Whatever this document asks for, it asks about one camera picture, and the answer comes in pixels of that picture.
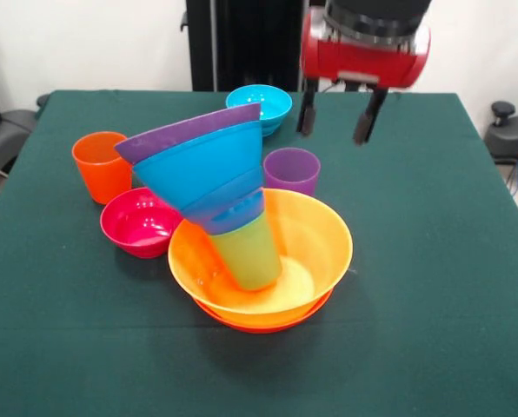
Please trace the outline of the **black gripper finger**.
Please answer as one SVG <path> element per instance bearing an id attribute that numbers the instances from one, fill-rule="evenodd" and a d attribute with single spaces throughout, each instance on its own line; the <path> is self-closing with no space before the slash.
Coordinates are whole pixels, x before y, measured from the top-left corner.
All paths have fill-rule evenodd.
<path id="1" fill-rule="evenodd" d="M 387 98 L 388 92 L 388 89 L 373 89 L 368 105 L 360 114 L 355 126 L 353 141 L 356 145 L 362 146 L 369 141 L 376 119 Z"/>
<path id="2" fill-rule="evenodd" d="M 305 78 L 303 80 L 302 105 L 296 126 L 296 132 L 309 136 L 315 124 L 315 94 L 318 90 L 318 80 Z"/>

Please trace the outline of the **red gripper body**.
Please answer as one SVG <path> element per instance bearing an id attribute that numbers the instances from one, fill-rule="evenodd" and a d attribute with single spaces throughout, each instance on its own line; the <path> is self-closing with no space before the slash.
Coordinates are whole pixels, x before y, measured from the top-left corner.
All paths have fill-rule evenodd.
<path id="1" fill-rule="evenodd" d="M 329 25 L 321 7 L 304 19 L 300 65 L 308 79 L 327 78 L 366 83 L 386 89 L 413 85 L 428 60 L 431 35 L 427 27 L 397 45 L 361 43 Z"/>

